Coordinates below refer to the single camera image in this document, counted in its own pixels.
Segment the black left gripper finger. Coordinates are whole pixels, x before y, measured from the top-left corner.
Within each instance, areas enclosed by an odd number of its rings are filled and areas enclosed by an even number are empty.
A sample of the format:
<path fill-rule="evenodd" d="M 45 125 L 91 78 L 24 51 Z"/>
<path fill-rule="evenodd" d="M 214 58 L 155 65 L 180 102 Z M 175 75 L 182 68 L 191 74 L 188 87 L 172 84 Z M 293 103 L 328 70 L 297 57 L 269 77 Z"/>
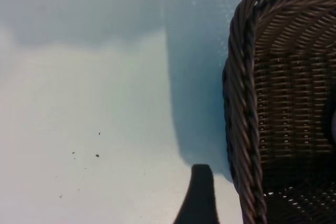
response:
<path fill-rule="evenodd" d="M 213 172 L 209 165 L 195 164 L 191 179 L 175 223 L 219 223 Z"/>

